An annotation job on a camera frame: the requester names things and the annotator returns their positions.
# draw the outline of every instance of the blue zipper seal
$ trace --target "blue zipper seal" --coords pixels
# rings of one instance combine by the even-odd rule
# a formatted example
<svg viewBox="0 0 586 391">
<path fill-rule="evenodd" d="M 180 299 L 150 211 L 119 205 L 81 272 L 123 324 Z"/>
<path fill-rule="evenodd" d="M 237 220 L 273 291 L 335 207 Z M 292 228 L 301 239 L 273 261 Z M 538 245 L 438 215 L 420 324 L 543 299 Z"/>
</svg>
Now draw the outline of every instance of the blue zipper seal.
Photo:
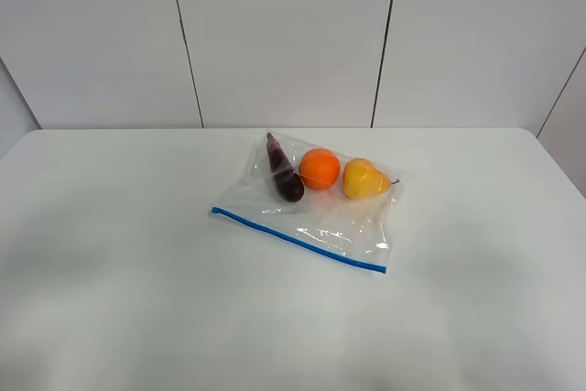
<svg viewBox="0 0 586 391">
<path fill-rule="evenodd" d="M 257 231 L 262 231 L 263 233 L 274 235 L 275 237 L 278 237 L 278 238 L 282 238 L 283 240 L 287 240 L 288 242 L 291 242 L 293 244 L 297 244 L 301 247 L 305 247 L 306 249 L 309 249 L 310 251 L 313 251 L 315 253 L 325 255 L 325 256 L 332 258 L 334 260 L 338 260 L 342 263 L 345 263 L 346 265 L 360 267 L 361 269 L 373 270 L 374 272 L 381 272 L 383 274 L 386 273 L 385 266 L 371 265 L 370 263 L 363 263 L 362 261 L 354 260 L 352 258 L 348 258 L 347 256 L 334 254 L 333 252 L 326 251 L 325 249 L 321 249 L 320 247 L 314 246 L 313 244 L 303 242 L 303 241 L 299 240 L 297 237 L 292 237 L 290 235 L 280 233 L 279 231 L 277 231 L 275 229 L 267 228 L 266 226 L 263 226 L 262 224 L 251 222 L 250 220 L 245 219 L 244 217 L 241 217 L 237 214 L 234 214 L 233 212 L 223 210 L 222 208 L 218 208 L 217 206 L 212 207 L 212 214 L 225 215 L 226 217 L 229 217 L 233 220 L 236 220 L 237 222 L 239 222 L 245 226 L 248 226 L 249 228 L 253 228 L 253 229 L 256 229 Z"/>
</svg>

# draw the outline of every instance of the plastic bag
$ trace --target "plastic bag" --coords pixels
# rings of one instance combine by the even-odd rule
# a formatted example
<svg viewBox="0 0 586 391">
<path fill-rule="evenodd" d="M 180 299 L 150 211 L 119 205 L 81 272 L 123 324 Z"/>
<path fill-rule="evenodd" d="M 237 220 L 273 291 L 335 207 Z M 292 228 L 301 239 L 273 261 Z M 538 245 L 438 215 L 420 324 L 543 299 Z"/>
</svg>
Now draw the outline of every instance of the plastic bag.
<svg viewBox="0 0 586 391">
<path fill-rule="evenodd" d="M 303 156 L 318 148 L 294 137 L 270 133 L 296 172 Z M 335 184 L 327 190 L 305 187 L 303 197 L 293 203 L 277 191 L 276 173 L 269 165 L 266 141 L 264 136 L 255 147 L 245 174 L 214 202 L 212 213 L 343 263 L 384 273 L 391 251 L 385 218 L 402 190 L 405 175 L 371 161 L 394 184 L 382 194 L 351 200 L 342 190 L 342 174 L 352 158 L 332 152 L 341 163 Z"/>
</svg>

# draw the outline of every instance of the white table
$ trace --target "white table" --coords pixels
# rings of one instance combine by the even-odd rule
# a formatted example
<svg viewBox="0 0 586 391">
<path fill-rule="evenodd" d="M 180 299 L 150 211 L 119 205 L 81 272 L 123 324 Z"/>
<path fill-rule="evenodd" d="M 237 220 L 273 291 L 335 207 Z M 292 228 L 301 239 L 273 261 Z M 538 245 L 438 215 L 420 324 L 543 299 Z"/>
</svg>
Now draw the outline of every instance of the white table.
<svg viewBox="0 0 586 391">
<path fill-rule="evenodd" d="M 586 200 L 533 136 L 283 133 L 411 171 L 386 275 L 208 214 L 262 130 L 34 132 L 0 160 L 0 389 L 584 389 Z"/>
</svg>

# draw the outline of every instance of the pear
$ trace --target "pear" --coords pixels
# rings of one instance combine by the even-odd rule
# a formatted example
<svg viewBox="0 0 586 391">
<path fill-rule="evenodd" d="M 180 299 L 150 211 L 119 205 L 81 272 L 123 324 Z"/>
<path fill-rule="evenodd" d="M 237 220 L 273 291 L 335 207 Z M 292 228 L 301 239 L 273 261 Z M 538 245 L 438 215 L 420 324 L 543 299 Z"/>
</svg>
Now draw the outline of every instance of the pear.
<svg viewBox="0 0 586 391">
<path fill-rule="evenodd" d="M 352 200 L 372 197 L 391 189 L 391 179 L 366 159 L 353 159 L 342 175 L 342 190 Z"/>
</svg>

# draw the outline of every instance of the eggplant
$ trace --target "eggplant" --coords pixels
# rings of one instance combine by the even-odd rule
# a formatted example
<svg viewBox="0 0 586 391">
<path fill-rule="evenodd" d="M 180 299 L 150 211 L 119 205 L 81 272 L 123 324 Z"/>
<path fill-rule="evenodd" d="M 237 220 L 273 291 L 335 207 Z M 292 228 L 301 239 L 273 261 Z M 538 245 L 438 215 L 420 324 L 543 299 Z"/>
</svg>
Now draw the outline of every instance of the eggplant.
<svg viewBox="0 0 586 391">
<path fill-rule="evenodd" d="M 266 134 L 266 153 L 271 166 L 272 178 L 277 192 L 286 201 L 296 202 L 303 197 L 305 189 L 299 174 L 285 156 L 285 152 L 271 133 Z"/>
</svg>

